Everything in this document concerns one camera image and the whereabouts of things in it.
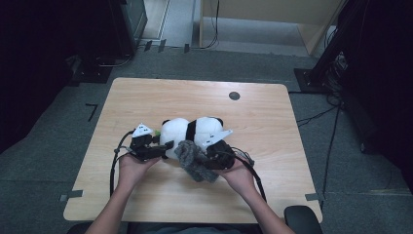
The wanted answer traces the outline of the panda plush toy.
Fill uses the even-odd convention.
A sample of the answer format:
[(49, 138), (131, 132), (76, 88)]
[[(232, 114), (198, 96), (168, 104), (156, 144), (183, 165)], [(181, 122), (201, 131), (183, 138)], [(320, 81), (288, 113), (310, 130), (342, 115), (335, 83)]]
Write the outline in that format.
[(173, 147), (166, 151), (166, 156), (177, 160), (178, 156), (174, 150), (179, 142), (183, 140), (193, 141), (201, 147), (203, 152), (206, 152), (209, 146), (216, 144), (232, 132), (232, 130), (224, 130), (223, 121), (215, 117), (201, 117), (192, 122), (183, 118), (175, 118), (163, 123), (160, 144), (165, 145), (172, 141)]

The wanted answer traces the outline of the black angled tape mark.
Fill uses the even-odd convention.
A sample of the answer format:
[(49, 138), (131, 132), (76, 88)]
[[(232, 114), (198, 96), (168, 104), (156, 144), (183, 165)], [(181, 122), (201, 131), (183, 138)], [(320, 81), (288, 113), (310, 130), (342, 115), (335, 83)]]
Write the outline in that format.
[(91, 112), (91, 114), (90, 114), (90, 116), (89, 116), (89, 118), (88, 118), (88, 122), (91, 122), (92, 121), (92, 119), (93, 119), (93, 117), (94, 117), (94, 115), (95, 115), (95, 112), (96, 112), (96, 110), (97, 110), (97, 108), (98, 108), (98, 104), (96, 104), (96, 103), (86, 103), (85, 104), (87, 107), (91, 107), (93, 110), (92, 110), (92, 112)]

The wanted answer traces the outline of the black metal stand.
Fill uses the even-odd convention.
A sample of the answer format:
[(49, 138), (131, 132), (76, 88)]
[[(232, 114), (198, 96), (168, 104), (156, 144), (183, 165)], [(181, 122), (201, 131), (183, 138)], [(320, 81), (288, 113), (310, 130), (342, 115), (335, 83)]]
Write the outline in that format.
[(354, 24), (363, 1), (364, 0), (350, 0), (350, 2), (345, 4), (345, 13), (340, 13), (339, 17), (341, 24), (314, 68), (294, 69), (294, 74), (302, 93), (326, 94), (331, 92), (327, 87), (327, 69), (344, 46), (345, 36)]

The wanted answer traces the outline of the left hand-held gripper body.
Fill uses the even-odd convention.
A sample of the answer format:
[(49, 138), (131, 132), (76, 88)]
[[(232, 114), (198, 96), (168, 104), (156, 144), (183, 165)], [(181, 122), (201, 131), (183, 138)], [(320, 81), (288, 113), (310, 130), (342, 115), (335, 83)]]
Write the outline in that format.
[(161, 154), (151, 146), (153, 131), (143, 123), (140, 123), (132, 133), (131, 154), (139, 161), (158, 158)]

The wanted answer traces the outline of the black floor base plate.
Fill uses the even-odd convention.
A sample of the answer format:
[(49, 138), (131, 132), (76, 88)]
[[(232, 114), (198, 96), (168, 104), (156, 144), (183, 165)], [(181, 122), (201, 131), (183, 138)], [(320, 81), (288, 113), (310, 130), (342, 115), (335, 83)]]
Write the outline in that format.
[(73, 71), (68, 83), (71, 87), (78, 87), (81, 83), (106, 84), (112, 71), (111, 67), (83, 61), (78, 56), (73, 57), (69, 65)]

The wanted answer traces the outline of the grey fluffy cloth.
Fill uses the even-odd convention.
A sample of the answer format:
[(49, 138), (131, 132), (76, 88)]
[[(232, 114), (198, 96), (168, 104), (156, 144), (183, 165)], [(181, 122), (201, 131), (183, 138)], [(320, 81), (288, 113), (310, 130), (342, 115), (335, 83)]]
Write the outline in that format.
[(201, 147), (191, 140), (182, 140), (174, 149), (180, 167), (196, 182), (214, 183), (218, 174), (209, 170), (204, 161), (207, 159)]

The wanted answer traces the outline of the black cabinet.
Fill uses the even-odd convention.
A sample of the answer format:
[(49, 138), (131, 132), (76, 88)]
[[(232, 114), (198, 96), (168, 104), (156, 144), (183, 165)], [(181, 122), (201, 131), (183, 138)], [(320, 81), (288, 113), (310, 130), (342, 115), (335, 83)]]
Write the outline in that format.
[(109, 0), (116, 56), (133, 56), (147, 23), (143, 0)]

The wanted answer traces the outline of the light wooden desk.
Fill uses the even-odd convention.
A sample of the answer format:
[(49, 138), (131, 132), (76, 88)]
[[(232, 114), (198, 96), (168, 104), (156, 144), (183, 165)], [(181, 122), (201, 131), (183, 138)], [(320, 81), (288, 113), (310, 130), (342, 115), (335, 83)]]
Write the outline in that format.
[(296, 23), (307, 53), (312, 56), (346, 3), (347, 0), (201, 0), (201, 18)]

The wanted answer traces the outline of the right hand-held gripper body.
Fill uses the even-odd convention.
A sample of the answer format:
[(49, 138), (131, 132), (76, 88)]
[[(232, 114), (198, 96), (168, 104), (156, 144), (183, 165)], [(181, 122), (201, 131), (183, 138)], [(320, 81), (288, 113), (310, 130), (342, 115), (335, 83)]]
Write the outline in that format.
[(227, 130), (209, 136), (203, 143), (209, 156), (204, 162), (214, 163), (217, 170), (225, 170), (233, 167), (235, 163), (235, 152), (231, 146), (224, 141), (224, 138), (232, 133), (232, 130)]

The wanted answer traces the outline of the person's dark clothing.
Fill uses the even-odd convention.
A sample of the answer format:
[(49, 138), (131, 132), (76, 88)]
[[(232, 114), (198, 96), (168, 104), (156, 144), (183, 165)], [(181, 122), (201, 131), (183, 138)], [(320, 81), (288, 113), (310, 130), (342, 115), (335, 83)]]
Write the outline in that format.
[(258, 224), (131, 222), (128, 234), (263, 234)]

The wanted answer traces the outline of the person's left hand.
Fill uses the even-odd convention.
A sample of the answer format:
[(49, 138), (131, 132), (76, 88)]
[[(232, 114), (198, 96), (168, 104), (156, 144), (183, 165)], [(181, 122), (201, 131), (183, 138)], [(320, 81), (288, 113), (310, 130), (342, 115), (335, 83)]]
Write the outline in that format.
[(130, 154), (124, 155), (120, 159), (117, 190), (132, 192), (143, 180), (146, 172), (158, 162), (159, 158), (141, 162)]

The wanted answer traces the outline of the person's right hand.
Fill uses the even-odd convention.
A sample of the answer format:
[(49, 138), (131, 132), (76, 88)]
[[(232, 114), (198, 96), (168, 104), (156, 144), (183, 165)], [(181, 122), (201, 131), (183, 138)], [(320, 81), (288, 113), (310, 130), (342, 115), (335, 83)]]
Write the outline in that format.
[(231, 169), (215, 170), (215, 172), (222, 176), (230, 187), (242, 197), (257, 192), (251, 172), (241, 161), (236, 161)]

